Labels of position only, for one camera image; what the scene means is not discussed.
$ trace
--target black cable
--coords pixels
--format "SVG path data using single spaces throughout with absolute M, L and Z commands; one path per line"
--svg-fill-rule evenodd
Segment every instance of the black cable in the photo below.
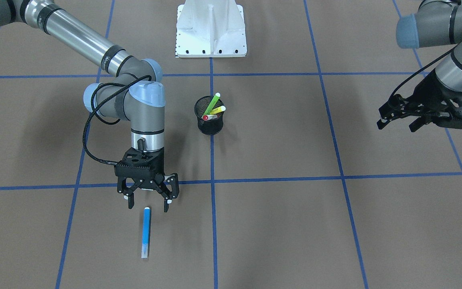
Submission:
M 390 95 L 390 98 L 392 98 L 396 93 L 397 93 L 397 90 L 399 90 L 404 84 L 406 84 L 409 80 L 411 80 L 413 77 L 415 77 L 416 75 L 420 74 L 422 71 L 424 71 L 425 69 L 429 68 L 431 65 L 435 64 L 436 62 L 440 61 L 443 57 L 447 56 L 448 54 L 450 54 L 454 48 L 452 48 L 451 50 L 445 52 L 444 54 L 442 54 L 440 57 L 436 58 L 435 60 L 431 61 L 429 64 L 427 64 L 426 66 L 420 68 L 417 72 L 413 73 L 411 76 L 409 76 L 407 79 L 405 79 L 403 82 L 401 82 L 401 84 L 399 84 L 397 86 L 397 88 L 395 90 L 393 90 L 392 94 Z M 388 102 L 388 105 L 390 106 L 390 108 L 392 108 L 393 110 L 396 110 L 398 112 L 401 112 L 401 113 L 407 113 L 406 111 L 404 110 L 401 110 L 400 108 L 394 108 L 391 106 L 390 102 Z
M 115 166 L 118 162 L 117 161 L 107 161 L 105 159 L 99 159 L 97 157 L 95 157 L 93 154 L 90 153 L 90 151 L 88 150 L 88 147 L 87 147 L 87 130 L 88 130 L 88 126 L 90 126 L 90 121 L 92 121 L 94 115 L 97 114 L 98 110 L 104 106 L 104 104 L 106 104 L 108 101 L 112 100 L 112 98 L 116 97 L 117 95 L 119 95 L 120 93 L 124 92 L 125 90 L 127 90 L 128 88 L 132 87 L 134 84 L 138 83 L 139 81 L 142 81 L 144 79 L 148 78 L 148 80 L 152 80 L 152 77 L 151 75 L 144 75 L 143 77 L 140 77 L 136 80 L 134 80 L 133 82 L 131 82 L 130 84 L 126 84 L 126 85 L 123 85 L 123 84 L 120 84 L 118 83 L 118 86 L 121 86 L 122 85 L 122 88 L 120 90 L 117 90 L 114 94 L 110 95 L 109 97 L 107 97 L 105 100 L 101 101 L 100 104 L 98 104 L 93 110 L 92 112 L 88 115 L 88 119 L 87 119 L 87 122 L 85 123 L 85 127 L 83 128 L 83 150 L 86 152 L 86 154 L 91 157 L 94 161 L 98 161 L 99 163 L 104 163 L 105 165 L 110 165 L 110 166 Z M 94 90 L 94 93 L 92 94 L 92 99 L 94 97 L 94 95 L 97 93 L 97 91 L 104 87 L 105 85 L 100 85 L 98 88 L 96 88 L 96 90 Z

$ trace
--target red marker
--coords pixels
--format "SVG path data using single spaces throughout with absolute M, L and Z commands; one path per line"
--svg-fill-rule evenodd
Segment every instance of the red marker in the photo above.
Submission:
M 216 119 L 217 115 L 216 114 L 207 114 L 202 116 L 202 120 L 211 120 L 211 119 Z

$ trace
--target yellow highlighter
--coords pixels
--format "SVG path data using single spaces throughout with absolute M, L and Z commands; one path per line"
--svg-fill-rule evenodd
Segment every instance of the yellow highlighter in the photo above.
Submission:
M 218 108 L 214 108 L 212 111 L 209 112 L 209 114 L 217 114 L 224 112 L 226 110 L 225 106 L 219 106 Z

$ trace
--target blue joint cap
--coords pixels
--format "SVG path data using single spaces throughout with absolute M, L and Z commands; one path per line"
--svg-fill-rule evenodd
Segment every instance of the blue joint cap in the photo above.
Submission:
M 130 87 L 130 95 L 148 106 L 156 108 L 165 106 L 165 90 L 163 89 L 163 84 L 160 82 L 140 81 Z
M 402 17 L 397 23 L 397 44 L 400 48 L 419 48 L 415 15 Z
M 163 78 L 163 70 L 160 64 L 158 64 L 158 62 L 156 62 L 154 59 L 150 58 L 142 59 L 142 61 L 145 61 L 152 66 L 154 76 L 156 76 L 156 81 L 160 82 Z
M 95 89 L 99 86 L 100 83 L 93 83 L 87 86 L 85 88 L 85 92 L 83 93 L 83 104 L 85 105 L 85 108 L 89 111 L 92 112 L 92 107 L 90 106 L 90 99 L 92 98 L 92 94 L 94 93 Z M 96 99 L 94 98 L 94 107 L 97 106 Z

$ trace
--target green highlighter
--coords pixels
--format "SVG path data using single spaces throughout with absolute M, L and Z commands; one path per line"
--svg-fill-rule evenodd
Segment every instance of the green highlighter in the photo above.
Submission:
M 204 111 L 203 115 L 209 114 L 209 112 L 213 109 L 215 104 L 217 104 L 217 101 L 219 100 L 219 98 L 220 98 L 220 93 L 215 93 L 215 96 L 213 96 L 213 98 L 211 99 L 211 102 L 209 103 L 208 108 Z

